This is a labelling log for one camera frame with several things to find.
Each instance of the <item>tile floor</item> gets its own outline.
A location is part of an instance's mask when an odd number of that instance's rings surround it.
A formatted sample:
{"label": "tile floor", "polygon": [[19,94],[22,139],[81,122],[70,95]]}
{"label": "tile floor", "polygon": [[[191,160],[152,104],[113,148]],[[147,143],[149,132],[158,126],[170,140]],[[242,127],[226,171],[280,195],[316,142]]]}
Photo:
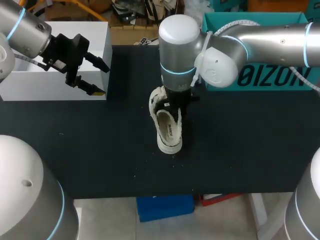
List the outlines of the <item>tile floor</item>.
{"label": "tile floor", "polygon": [[[281,193],[263,194],[269,213]],[[81,212],[78,240],[256,240],[256,227],[247,195],[211,206],[197,206],[194,213],[140,223],[136,199],[75,200]],[[287,240],[281,229],[272,240]]]}

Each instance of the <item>white cable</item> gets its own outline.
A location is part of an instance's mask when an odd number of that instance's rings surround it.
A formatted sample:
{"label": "white cable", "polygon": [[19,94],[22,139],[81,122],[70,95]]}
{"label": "white cable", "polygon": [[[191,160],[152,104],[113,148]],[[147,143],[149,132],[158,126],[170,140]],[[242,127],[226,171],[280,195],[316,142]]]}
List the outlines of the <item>white cable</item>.
{"label": "white cable", "polygon": [[192,78],[192,82],[191,82],[191,84],[190,84],[191,87],[193,87],[193,86],[196,84],[196,82],[197,82],[197,80],[198,80],[198,78],[199,78],[200,67],[201,67],[201,65],[202,65],[203,62],[204,62],[205,52],[206,52],[206,50],[207,50],[207,46],[208,46],[209,39],[210,39],[211,35],[212,35],[212,31],[208,31],[208,32],[206,33],[206,37],[205,37],[205,40],[204,40],[204,44],[203,44],[203,47],[202,47],[202,51],[201,51],[201,53],[200,53],[199,56],[198,56],[198,57],[199,57],[200,64],[196,67],[195,74],[194,74],[194,76],[193,76],[193,78]]}
{"label": "white cable", "polygon": [[31,58],[29,58],[29,57],[26,57],[26,56],[22,56],[22,55],[19,55],[19,54],[14,54],[14,57],[16,58],[16,59],[21,59],[21,60],[23,60],[23,61],[26,61],[26,62],[28,62],[28,63],[31,63],[31,64],[34,64],[34,65],[39,65],[40,63],[39,62],[37,62],[37,61],[35,61],[35,60],[32,60]]}
{"label": "white cable", "polygon": [[[234,26],[234,25],[250,25],[250,26],[259,26],[257,22],[251,21],[251,20],[236,20],[232,21],[223,27],[221,27],[218,31],[214,33],[214,36],[220,35],[223,31],[227,30],[228,28]],[[294,75],[297,76],[298,79],[300,79],[302,82],[304,82],[307,86],[312,88],[313,90],[316,90],[317,92],[320,92],[320,87],[317,87],[316,85],[309,82],[304,76],[302,76],[293,66],[290,66],[289,69],[293,72]]]}
{"label": "white cable", "polygon": [[293,66],[290,66],[289,69],[300,79],[302,82],[304,82],[307,86],[312,88],[313,90],[316,90],[317,92],[320,92],[320,87],[317,87],[316,85],[309,82],[304,76],[302,76]]}

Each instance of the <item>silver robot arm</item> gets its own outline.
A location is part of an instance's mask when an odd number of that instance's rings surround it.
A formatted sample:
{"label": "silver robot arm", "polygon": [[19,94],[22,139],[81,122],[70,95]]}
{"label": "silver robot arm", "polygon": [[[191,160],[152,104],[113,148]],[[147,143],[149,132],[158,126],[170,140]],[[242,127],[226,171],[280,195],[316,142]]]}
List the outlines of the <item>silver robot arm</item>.
{"label": "silver robot arm", "polygon": [[[244,20],[213,35],[200,32],[191,17],[174,15],[159,27],[159,50],[170,107],[184,108],[185,112],[197,75],[224,88],[236,80],[246,63],[320,67],[320,24],[259,26]],[[285,216],[280,217],[289,240],[320,239],[320,149],[302,176]]]}
{"label": "silver robot arm", "polygon": [[[186,15],[170,16],[161,23],[161,74],[169,96],[188,96],[198,75],[210,85],[225,88],[246,63],[320,66],[319,23],[260,26],[248,20],[237,22],[214,35],[200,32]],[[172,98],[176,103],[179,96]],[[188,101],[183,98],[178,102]]]}
{"label": "silver robot arm", "polygon": [[110,70],[102,58],[88,52],[90,42],[80,34],[69,39],[62,34],[52,36],[51,32],[50,25],[13,0],[0,0],[0,80],[13,70],[10,46],[30,59],[41,56],[45,64],[38,66],[66,74],[65,83],[70,87],[78,87],[88,95],[104,95],[103,90],[77,76],[84,59],[105,73]]}

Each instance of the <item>black tabletop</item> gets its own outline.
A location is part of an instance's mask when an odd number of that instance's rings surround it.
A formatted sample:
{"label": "black tabletop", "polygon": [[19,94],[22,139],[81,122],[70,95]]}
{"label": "black tabletop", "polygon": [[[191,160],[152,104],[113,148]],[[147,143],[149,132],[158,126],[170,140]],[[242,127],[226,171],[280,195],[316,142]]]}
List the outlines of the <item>black tabletop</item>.
{"label": "black tabletop", "polygon": [[107,101],[1,102],[0,134],[30,144],[75,199],[294,191],[320,147],[317,93],[202,85],[166,155],[148,109],[160,85],[158,47],[114,46]]}

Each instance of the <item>teal box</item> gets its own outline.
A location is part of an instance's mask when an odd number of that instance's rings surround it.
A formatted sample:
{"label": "teal box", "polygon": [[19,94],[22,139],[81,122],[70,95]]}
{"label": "teal box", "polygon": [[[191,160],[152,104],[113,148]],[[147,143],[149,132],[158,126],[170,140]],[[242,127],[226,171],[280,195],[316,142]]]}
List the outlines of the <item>teal box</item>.
{"label": "teal box", "polygon": [[247,10],[247,0],[209,0],[215,12],[230,12],[239,5],[240,12]]}
{"label": "teal box", "polygon": [[320,0],[310,0],[305,16],[309,22],[320,22]]}
{"label": "teal box", "polygon": [[[202,31],[214,33],[224,25],[236,20],[251,20],[260,25],[289,25],[307,23],[299,12],[212,12],[203,18]],[[298,67],[297,70],[311,83],[320,76],[320,68]],[[250,63],[243,67],[232,85],[218,88],[207,85],[209,91],[297,91],[311,90],[300,81],[288,67],[273,64]]]}

